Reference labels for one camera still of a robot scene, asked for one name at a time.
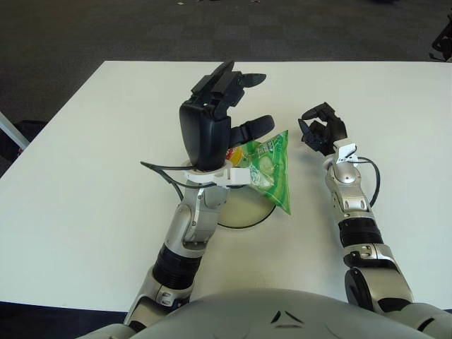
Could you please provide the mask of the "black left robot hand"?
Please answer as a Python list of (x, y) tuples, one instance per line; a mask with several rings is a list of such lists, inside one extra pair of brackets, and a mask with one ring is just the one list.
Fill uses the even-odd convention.
[(233, 68), (234, 62), (226, 61), (204, 75), (179, 108), (186, 152), (191, 165), (202, 172), (220, 169), (230, 148), (255, 141), (275, 127), (270, 115), (232, 126), (228, 109), (237, 106), (246, 88), (266, 79), (263, 73), (242, 73)]

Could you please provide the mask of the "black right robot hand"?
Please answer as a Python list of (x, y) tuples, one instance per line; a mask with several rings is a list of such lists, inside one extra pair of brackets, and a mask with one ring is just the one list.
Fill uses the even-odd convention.
[(325, 156), (334, 154), (334, 142), (347, 138), (344, 122), (335, 115), (335, 110), (327, 102), (303, 113), (298, 123), (302, 142)]

